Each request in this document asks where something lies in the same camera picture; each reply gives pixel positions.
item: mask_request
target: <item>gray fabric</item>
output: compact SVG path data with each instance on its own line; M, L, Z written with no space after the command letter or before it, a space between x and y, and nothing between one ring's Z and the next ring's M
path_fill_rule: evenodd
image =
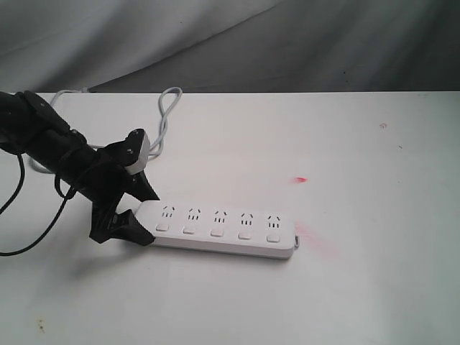
M11 10L24 2L48 3L38 29ZM49 12L57 3L65 5ZM159 92L172 85L185 92L460 91L457 0L3 0L0 6L9 8L0 12L0 28L10 32L0 39L0 88L7 91ZM32 6L25 22L40 7Z

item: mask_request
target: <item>power strip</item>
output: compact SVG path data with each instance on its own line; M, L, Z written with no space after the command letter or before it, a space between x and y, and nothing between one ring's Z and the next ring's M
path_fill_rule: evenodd
M287 259L296 243L294 223L276 213L144 201L136 219L154 246Z

